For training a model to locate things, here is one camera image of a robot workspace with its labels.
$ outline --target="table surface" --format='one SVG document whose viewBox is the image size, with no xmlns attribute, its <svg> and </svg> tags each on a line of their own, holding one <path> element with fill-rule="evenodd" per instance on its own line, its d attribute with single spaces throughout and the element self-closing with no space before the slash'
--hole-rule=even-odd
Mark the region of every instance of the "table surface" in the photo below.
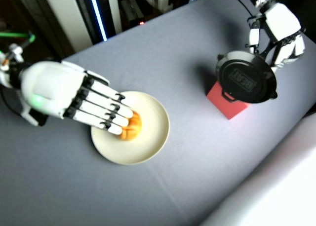
<svg viewBox="0 0 316 226">
<path fill-rule="evenodd" d="M 206 99 L 217 54 L 244 49 L 247 17 L 237 0 L 198 0 L 67 59 L 165 106 L 169 139 L 143 164 L 103 158 L 86 125 L 33 127 L 0 102 L 0 225 L 198 225 L 316 101 L 307 37 L 306 54 L 276 74 L 277 99 L 230 121 Z"/>
</svg>

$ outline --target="cream plate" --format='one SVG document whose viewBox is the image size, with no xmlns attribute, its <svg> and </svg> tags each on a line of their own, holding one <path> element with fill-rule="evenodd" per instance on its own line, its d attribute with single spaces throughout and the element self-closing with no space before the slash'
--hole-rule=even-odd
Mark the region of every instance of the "cream plate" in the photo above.
<svg viewBox="0 0 316 226">
<path fill-rule="evenodd" d="M 142 119 L 141 133 L 132 141 L 123 141 L 105 130 L 92 127 L 92 141 L 100 154 L 114 163 L 142 163 L 154 157 L 166 143 L 170 129 L 169 117 L 162 104 L 149 94 L 137 91 L 122 94 L 132 101 L 132 109 Z"/>
</svg>

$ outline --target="orange food item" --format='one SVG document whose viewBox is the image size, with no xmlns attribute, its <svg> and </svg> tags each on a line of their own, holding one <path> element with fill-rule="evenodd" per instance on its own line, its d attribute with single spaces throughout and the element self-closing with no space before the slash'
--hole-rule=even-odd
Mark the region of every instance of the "orange food item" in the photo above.
<svg viewBox="0 0 316 226">
<path fill-rule="evenodd" d="M 123 127 L 123 132 L 119 136 L 121 140 L 134 140 L 142 131 L 142 120 L 137 112 L 133 112 L 133 117 L 128 121 L 128 126 Z"/>
</svg>

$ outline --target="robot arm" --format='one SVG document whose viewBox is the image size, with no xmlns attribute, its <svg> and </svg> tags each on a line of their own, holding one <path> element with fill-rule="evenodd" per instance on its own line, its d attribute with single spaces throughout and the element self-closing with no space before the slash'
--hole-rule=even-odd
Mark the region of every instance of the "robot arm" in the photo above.
<svg viewBox="0 0 316 226">
<path fill-rule="evenodd" d="M 24 67 L 22 52 L 14 44 L 5 59 L 2 56 L 0 83 L 17 90 L 21 116 L 29 123 L 43 125 L 48 115 L 67 117 L 117 135 L 128 125 L 133 116 L 130 101 L 111 89 L 105 78 L 66 61 Z"/>
<path fill-rule="evenodd" d="M 284 64 L 297 60 L 305 51 L 301 25 L 297 17 L 282 3 L 277 0 L 251 0 L 260 9 L 258 15 L 251 17 L 249 33 L 250 53 L 259 53 L 259 32 L 264 29 L 270 44 L 261 53 L 266 58 L 267 53 L 274 47 L 275 53 L 271 69 L 275 72 Z"/>
</svg>

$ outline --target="red block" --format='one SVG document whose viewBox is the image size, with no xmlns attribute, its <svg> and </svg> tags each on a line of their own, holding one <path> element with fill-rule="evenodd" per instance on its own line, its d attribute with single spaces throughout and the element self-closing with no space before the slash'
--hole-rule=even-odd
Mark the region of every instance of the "red block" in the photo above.
<svg viewBox="0 0 316 226">
<path fill-rule="evenodd" d="M 241 101 L 235 101 L 233 103 L 227 101 L 222 96 L 222 87 L 219 82 L 216 82 L 211 88 L 207 94 L 207 98 L 227 117 L 227 119 L 232 119 L 238 113 L 250 106 L 250 104 Z"/>
</svg>

